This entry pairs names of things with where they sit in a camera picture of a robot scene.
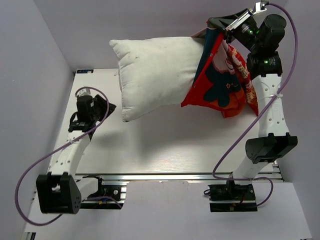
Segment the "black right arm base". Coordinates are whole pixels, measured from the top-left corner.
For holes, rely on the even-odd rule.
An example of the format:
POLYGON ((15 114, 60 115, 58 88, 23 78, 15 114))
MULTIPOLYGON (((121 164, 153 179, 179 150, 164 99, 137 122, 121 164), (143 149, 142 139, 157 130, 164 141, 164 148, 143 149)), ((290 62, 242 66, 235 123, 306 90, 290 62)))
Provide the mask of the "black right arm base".
POLYGON ((209 198, 212 213, 257 212, 256 195, 252 184, 211 184, 203 195, 209 198))

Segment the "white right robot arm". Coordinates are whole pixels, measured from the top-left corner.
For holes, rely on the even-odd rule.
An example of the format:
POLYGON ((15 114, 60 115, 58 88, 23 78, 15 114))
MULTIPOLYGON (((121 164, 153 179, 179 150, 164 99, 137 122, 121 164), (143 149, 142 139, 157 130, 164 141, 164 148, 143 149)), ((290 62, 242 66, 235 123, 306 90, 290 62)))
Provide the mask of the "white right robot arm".
POLYGON ((208 20, 211 26, 225 34, 227 41, 236 39, 249 50, 247 65, 253 77, 258 116, 213 169, 215 173, 231 150, 255 124, 259 124, 258 137, 246 141, 246 156, 229 175, 229 180, 241 184, 252 181, 264 167, 285 156, 298 144, 298 138, 290 134, 285 120, 281 92, 289 81, 282 80, 282 62, 277 51, 285 36, 287 22, 281 15, 270 14, 257 26, 254 19, 257 13, 256 10, 245 9, 234 15, 208 20))

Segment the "red patterned pillowcase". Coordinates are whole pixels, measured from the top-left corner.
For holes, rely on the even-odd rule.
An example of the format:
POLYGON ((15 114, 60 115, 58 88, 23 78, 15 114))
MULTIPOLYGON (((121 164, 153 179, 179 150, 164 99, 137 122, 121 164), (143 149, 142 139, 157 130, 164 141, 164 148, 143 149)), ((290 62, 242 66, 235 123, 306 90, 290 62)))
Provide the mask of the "red patterned pillowcase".
POLYGON ((204 40, 192 87, 181 103, 221 112, 223 118, 239 115, 249 106, 259 114, 258 100, 247 63, 223 33, 208 26, 195 35, 204 40))

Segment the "white pillow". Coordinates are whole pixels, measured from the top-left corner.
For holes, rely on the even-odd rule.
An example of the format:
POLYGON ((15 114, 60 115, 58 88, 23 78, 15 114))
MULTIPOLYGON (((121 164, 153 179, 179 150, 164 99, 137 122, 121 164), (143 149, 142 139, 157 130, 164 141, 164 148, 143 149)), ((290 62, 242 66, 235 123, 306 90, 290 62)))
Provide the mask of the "white pillow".
POLYGON ((118 59, 121 117, 130 122, 161 106, 179 105, 193 85, 204 40, 158 37, 109 41, 118 59))

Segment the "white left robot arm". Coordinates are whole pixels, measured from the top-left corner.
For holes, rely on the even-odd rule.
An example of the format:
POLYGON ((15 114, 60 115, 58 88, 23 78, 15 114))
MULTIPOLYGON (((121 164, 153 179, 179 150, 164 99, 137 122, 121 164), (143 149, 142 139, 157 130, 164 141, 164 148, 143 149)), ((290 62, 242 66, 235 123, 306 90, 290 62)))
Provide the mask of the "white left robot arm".
POLYGON ((111 115, 116 105, 100 95, 77 97, 77 111, 69 119, 66 143, 46 174, 36 179, 40 210, 43 214, 76 214, 82 201, 105 196, 106 187, 99 176, 75 180, 76 170, 86 147, 92 140, 97 123, 111 115))

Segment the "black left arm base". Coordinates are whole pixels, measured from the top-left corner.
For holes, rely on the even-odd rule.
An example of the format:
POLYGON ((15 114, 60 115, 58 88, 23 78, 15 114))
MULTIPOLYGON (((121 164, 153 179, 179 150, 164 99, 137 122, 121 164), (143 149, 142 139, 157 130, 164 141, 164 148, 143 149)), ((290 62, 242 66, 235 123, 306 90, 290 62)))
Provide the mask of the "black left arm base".
POLYGON ((127 187, 106 183, 101 178, 84 178, 77 183, 81 193, 80 209, 120 210, 126 199, 127 187))

